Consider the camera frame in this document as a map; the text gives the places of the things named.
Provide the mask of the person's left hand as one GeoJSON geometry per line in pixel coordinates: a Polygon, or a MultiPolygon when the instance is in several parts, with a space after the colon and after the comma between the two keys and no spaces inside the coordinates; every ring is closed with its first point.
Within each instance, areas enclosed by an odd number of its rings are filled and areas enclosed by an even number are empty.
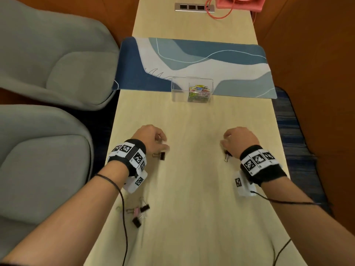
{"type": "Polygon", "coordinates": [[[141,126],[131,137],[141,141],[146,147],[146,153],[152,155],[158,152],[158,144],[166,144],[167,137],[162,129],[154,125],[141,126]]]}

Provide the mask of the person's right hand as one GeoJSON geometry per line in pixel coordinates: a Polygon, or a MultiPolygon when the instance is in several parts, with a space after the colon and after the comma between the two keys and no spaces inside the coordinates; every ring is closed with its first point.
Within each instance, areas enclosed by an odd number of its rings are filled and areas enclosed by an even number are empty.
{"type": "Polygon", "coordinates": [[[229,141],[228,151],[235,158],[240,158],[241,154],[249,147],[260,145],[258,138],[246,127],[235,127],[228,129],[221,141],[229,141]]]}

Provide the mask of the person's left forearm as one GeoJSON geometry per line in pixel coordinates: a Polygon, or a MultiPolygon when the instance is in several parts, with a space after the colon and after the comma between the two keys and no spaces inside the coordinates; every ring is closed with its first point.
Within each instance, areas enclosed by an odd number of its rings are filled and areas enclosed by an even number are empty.
{"type": "Polygon", "coordinates": [[[83,266],[129,171],[110,161],[0,262],[0,266],[83,266]]]}

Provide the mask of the person's right forearm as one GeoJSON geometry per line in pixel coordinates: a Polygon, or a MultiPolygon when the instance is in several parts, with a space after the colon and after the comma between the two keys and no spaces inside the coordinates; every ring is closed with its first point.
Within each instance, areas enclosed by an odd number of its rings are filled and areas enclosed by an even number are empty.
{"type": "Polygon", "coordinates": [[[320,206],[271,203],[308,266],[355,266],[355,236],[320,206]]]}

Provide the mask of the black wristband with marker tags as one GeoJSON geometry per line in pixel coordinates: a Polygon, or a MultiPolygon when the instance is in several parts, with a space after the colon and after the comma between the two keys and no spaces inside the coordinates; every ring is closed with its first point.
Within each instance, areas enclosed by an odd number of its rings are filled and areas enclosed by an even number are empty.
{"type": "Polygon", "coordinates": [[[234,176],[235,190],[241,197],[256,196],[256,186],[287,177],[278,160],[260,145],[252,145],[240,155],[240,171],[234,176]]]}
{"type": "Polygon", "coordinates": [[[130,194],[134,193],[148,176],[145,170],[146,152],[147,149],[142,141],[128,139],[124,143],[118,144],[108,155],[107,162],[120,161],[126,165],[129,176],[123,188],[130,194]]]}

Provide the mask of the clear plastic box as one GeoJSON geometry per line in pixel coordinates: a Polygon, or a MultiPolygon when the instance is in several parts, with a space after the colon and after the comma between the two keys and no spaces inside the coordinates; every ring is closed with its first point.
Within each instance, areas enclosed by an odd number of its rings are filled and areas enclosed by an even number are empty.
{"type": "Polygon", "coordinates": [[[189,86],[205,85],[214,92],[214,81],[199,77],[172,77],[171,79],[171,98],[174,102],[188,102],[189,86]]]}

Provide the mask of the pile of colourful paper clips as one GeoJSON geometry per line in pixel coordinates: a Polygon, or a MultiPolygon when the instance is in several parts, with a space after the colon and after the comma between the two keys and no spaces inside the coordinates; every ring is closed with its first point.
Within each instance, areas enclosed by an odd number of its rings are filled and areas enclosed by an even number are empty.
{"type": "Polygon", "coordinates": [[[205,85],[189,86],[188,102],[207,103],[211,96],[211,90],[205,85]]]}

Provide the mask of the blue striped rug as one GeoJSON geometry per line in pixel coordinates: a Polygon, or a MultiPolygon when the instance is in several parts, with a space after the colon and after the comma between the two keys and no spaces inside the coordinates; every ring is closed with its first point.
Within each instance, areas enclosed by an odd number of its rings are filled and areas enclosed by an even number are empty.
{"type": "Polygon", "coordinates": [[[275,87],[275,90],[277,98],[272,99],[273,109],[290,178],[308,197],[321,203],[322,209],[334,217],[332,204],[317,174],[317,158],[307,147],[290,98],[283,89],[275,87]]]}

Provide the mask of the blue patterned desk mat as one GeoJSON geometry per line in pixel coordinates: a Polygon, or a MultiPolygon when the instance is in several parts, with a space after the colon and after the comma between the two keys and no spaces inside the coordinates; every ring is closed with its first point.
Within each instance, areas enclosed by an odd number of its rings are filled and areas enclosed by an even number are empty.
{"type": "Polygon", "coordinates": [[[124,39],[112,90],[171,92],[178,81],[213,85],[219,96],[276,99],[264,49],[256,44],[128,37],[124,39]]]}

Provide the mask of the grey upholstered chair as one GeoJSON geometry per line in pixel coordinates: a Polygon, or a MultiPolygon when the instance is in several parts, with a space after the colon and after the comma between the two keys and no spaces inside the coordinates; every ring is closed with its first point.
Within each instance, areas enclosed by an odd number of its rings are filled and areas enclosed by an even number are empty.
{"type": "Polygon", "coordinates": [[[97,111],[115,94],[119,47],[94,19],[0,0],[0,88],[97,111]]]}
{"type": "Polygon", "coordinates": [[[0,260],[86,184],[93,159],[89,131],[68,112],[0,105],[0,260]]]}

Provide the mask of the silver table power outlet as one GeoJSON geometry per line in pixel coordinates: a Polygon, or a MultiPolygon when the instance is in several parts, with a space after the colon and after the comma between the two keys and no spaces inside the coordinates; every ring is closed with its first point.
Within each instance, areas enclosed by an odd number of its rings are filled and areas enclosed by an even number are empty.
{"type": "Polygon", "coordinates": [[[177,12],[215,13],[214,5],[205,6],[204,4],[175,3],[174,10],[177,12]]]}

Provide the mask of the pink desk fan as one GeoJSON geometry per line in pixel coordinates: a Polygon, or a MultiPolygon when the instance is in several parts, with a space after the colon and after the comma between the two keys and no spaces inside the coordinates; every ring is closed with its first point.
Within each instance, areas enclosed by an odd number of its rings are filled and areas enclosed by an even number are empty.
{"type": "Polygon", "coordinates": [[[266,0],[215,0],[218,9],[238,9],[259,13],[266,0]]]}

